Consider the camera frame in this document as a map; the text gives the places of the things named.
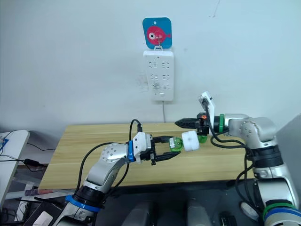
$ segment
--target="white cylinder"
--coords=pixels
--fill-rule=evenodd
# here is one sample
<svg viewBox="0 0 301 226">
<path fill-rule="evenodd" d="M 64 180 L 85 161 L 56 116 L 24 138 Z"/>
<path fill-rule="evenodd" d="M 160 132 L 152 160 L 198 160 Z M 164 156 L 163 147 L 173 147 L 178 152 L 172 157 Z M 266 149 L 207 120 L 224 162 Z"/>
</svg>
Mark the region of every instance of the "white cylinder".
<svg viewBox="0 0 301 226">
<path fill-rule="evenodd" d="M 182 141 L 187 152 L 199 149 L 198 136 L 194 130 L 182 133 Z"/>
</svg>

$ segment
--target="gray floor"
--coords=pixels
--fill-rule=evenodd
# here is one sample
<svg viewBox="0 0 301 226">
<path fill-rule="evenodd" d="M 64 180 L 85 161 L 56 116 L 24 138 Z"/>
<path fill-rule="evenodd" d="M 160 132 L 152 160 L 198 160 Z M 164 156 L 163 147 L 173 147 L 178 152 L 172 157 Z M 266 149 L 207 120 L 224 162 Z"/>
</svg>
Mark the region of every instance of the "gray floor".
<svg viewBox="0 0 301 226">
<path fill-rule="evenodd" d="M 26 169 L 18 169 L 18 171 L 36 178 L 41 178 L 43 175 L 42 173 L 28 172 Z M 23 188 L 23 184 L 13 182 L 10 191 L 19 191 Z M 229 211 L 234 215 L 238 225 L 258 225 L 241 212 L 238 207 L 240 199 L 235 189 L 227 187 L 224 181 L 121 187 L 114 197 L 108 198 L 105 204 L 106 208 L 101 210 L 97 216 L 96 225 L 121 225 L 136 204 L 143 201 L 152 201 L 157 206 L 157 226 L 184 226 L 186 222 L 186 203 L 191 198 L 196 199 L 206 208 L 214 226 L 220 225 L 218 216 L 222 211 Z M 18 201 L 7 200 L 4 207 L 17 210 Z M 33 211 L 36 207 L 37 204 L 33 205 L 31 210 Z M 9 216 L 8 222 L 13 220 L 14 217 Z"/>
</svg>

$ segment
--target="green ring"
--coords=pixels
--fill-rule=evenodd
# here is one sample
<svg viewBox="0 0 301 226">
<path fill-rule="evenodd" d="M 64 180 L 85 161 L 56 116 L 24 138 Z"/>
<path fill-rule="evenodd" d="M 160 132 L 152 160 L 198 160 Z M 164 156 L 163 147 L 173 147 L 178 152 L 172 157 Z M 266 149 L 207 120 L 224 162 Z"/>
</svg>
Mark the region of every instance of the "green ring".
<svg viewBox="0 0 301 226">
<path fill-rule="evenodd" d="M 221 133 L 224 130 L 224 123 L 225 123 L 225 115 L 224 114 L 220 114 L 220 125 L 219 125 L 219 129 L 218 132 Z"/>
<path fill-rule="evenodd" d="M 262 213 L 263 220 L 265 218 L 265 215 L 267 215 L 268 211 L 273 209 L 273 208 L 276 208 L 276 207 L 290 207 L 290 208 L 295 209 L 294 205 L 289 204 L 289 203 L 285 203 L 285 202 L 278 202 L 278 203 L 268 205 Z"/>
</svg>

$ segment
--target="power outlet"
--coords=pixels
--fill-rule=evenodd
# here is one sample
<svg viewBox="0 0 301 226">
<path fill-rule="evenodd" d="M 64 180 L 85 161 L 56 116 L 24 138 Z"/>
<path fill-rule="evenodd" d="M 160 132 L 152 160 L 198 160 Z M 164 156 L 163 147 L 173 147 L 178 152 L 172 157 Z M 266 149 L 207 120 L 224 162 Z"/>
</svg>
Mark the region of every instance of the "power outlet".
<svg viewBox="0 0 301 226">
<path fill-rule="evenodd" d="M 143 53 L 152 100 L 174 99 L 174 54 L 172 51 L 146 50 Z"/>
</svg>

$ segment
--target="green object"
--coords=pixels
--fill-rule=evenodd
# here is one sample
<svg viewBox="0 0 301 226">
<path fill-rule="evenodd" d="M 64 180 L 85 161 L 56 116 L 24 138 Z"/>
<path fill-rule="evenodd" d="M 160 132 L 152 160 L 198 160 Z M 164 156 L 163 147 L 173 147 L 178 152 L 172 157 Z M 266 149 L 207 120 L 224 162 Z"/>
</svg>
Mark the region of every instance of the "green object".
<svg viewBox="0 0 301 226">
<path fill-rule="evenodd" d="M 204 144 L 207 141 L 207 136 L 198 136 L 198 141 L 200 144 Z"/>
<path fill-rule="evenodd" d="M 181 138 L 172 137 L 169 139 L 169 148 L 172 152 L 179 152 L 183 147 L 183 142 Z"/>
<path fill-rule="evenodd" d="M 289 207 L 289 208 L 295 209 L 294 205 L 289 204 L 289 203 L 285 203 L 285 202 L 278 202 L 278 203 L 274 203 L 274 204 L 268 205 L 268 206 L 264 209 L 264 211 L 263 211 L 263 213 L 262 213 L 263 220 L 264 220 L 264 218 L 265 218 L 265 215 L 267 215 L 267 213 L 268 213 L 271 209 L 277 208 L 277 207 Z"/>
<path fill-rule="evenodd" d="M 225 124 L 225 115 L 224 114 L 220 114 L 220 125 L 218 128 L 218 132 L 221 133 L 224 130 L 224 124 Z"/>
</svg>

